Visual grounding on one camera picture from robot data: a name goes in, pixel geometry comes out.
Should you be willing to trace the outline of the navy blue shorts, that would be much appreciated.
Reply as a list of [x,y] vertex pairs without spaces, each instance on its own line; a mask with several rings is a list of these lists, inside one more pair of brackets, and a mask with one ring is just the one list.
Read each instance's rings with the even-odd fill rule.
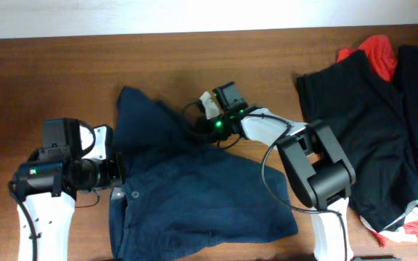
[[298,232],[283,173],[187,138],[175,112],[136,88],[123,88],[117,110],[125,181],[110,197],[114,258],[174,260]]

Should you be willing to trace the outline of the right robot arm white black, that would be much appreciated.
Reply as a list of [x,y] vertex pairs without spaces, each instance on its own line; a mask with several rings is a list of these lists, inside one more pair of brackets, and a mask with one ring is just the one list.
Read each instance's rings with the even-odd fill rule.
[[296,197],[296,212],[311,216],[317,260],[353,259],[348,238],[347,210],[356,174],[328,125],[321,121],[297,123],[251,106],[221,112],[217,106],[200,106],[217,141],[232,134],[277,150]]

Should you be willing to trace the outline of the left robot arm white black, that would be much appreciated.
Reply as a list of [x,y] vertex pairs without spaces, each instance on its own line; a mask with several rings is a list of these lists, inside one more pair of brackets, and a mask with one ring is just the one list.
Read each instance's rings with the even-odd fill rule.
[[66,260],[77,193],[95,193],[123,182],[120,157],[44,156],[35,150],[8,182],[17,204],[18,260]]

